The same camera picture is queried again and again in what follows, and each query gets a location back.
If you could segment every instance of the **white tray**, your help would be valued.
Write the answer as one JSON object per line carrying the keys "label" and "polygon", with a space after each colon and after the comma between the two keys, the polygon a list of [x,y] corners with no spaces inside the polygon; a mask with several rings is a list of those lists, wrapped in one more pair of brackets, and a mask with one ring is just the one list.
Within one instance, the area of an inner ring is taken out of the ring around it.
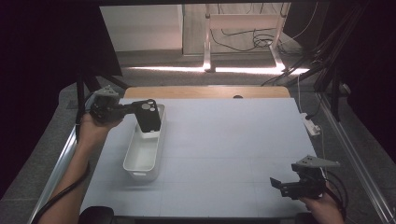
{"label": "white tray", "polygon": [[126,153],[123,168],[137,181],[152,181],[158,176],[163,151],[166,119],[165,106],[157,105],[161,119],[161,129],[157,137],[144,137],[138,124]]}

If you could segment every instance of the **white tabletop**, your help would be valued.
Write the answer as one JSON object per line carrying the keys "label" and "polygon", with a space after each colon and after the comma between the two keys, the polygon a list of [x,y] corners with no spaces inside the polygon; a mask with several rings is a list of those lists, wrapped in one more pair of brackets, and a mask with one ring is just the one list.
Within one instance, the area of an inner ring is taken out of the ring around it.
{"label": "white tabletop", "polygon": [[[136,99],[123,99],[131,103]],[[316,156],[292,98],[156,99],[165,105],[160,173],[133,181],[122,164],[136,119],[107,137],[81,211],[108,206],[132,217],[294,217],[304,204],[283,198],[270,177],[295,182],[290,165]]]}

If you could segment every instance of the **dark background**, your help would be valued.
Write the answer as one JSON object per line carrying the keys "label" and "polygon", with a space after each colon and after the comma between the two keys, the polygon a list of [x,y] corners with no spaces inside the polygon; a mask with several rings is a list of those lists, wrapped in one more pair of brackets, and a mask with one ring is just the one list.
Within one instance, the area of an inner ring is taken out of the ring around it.
{"label": "dark background", "polygon": [[[360,1],[365,7],[337,59],[337,71],[351,90],[347,101],[380,145],[396,161],[396,1]],[[344,13],[330,6],[323,34]]]}
{"label": "dark background", "polygon": [[99,7],[10,1],[0,4],[0,17],[3,196],[50,122],[59,92],[77,73],[96,75],[87,67],[119,76],[120,66]]}

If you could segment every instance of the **metal frame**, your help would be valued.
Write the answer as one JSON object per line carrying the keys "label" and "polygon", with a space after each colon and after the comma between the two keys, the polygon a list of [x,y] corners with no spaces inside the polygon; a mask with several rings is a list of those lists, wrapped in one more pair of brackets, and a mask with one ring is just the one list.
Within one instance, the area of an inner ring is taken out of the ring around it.
{"label": "metal frame", "polygon": [[[321,96],[317,93],[318,100],[321,100]],[[396,224],[395,219],[395,212],[389,208],[387,201],[385,200],[384,196],[381,193],[378,185],[374,182],[372,176],[368,172],[366,166],[364,165],[359,153],[357,152],[356,148],[353,146],[352,142],[350,141],[349,137],[347,136],[346,131],[343,128],[341,122],[338,122],[332,115],[332,111],[330,108],[330,103],[323,97],[322,99],[323,104],[321,105],[323,111],[325,112],[332,128],[335,131],[338,139],[340,140],[346,156],[348,157],[349,161],[351,162],[356,175],[358,176],[359,180],[361,181],[362,186],[366,190],[367,195],[369,196],[372,204],[378,213],[379,217],[381,218],[382,222],[385,223],[393,223]]]}
{"label": "metal frame", "polygon": [[37,212],[47,203],[47,201],[50,199],[52,192],[55,190],[59,181],[61,181],[61,178],[63,177],[64,172],[67,169],[67,166],[72,160],[72,157],[76,150],[76,145],[77,145],[77,141],[76,141],[76,127],[75,127],[73,128],[72,132],[69,135],[69,138],[66,141],[66,144],[64,145],[64,149],[62,150],[61,155],[59,156],[59,159],[52,170],[52,173],[49,177],[46,187],[44,187],[40,195],[40,198],[38,198],[37,204],[35,205],[35,209],[33,209],[32,215],[28,220],[28,224],[32,223],[35,214],[37,214]]}
{"label": "metal frame", "polygon": [[239,15],[239,14],[210,14],[209,4],[205,4],[206,7],[206,22],[205,22],[205,49],[204,49],[204,65],[203,68],[206,72],[213,71],[211,66],[210,57],[210,29],[221,29],[221,28],[262,28],[262,29],[276,29],[273,42],[269,49],[276,62],[276,68],[279,70],[285,69],[285,65],[279,54],[276,51],[277,44],[280,35],[283,31],[283,25],[285,24],[290,2],[284,3],[279,15]]}

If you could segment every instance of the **human arm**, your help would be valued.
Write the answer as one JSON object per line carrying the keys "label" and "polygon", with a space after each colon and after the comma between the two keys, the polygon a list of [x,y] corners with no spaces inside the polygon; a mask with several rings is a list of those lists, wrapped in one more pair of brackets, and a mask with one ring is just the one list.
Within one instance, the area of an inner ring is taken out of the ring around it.
{"label": "human arm", "polygon": [[[51,198],[80,179],[86,172],[91,154],[105,141],[108,132],[120,121],[107,124],[96,122],[91,115],[82,117],[79,131],[79,141],[75,153],[59,182],[51,194]],[[78,223],[79,210],[83,196],[83,185],[64,195],[40,218],[40,224],[46,223]]]}
{"label": "human arm", "polygon": [[344,224],[343,217],[335,200],[326,192],[319,199],[300,198],[320,224]]}

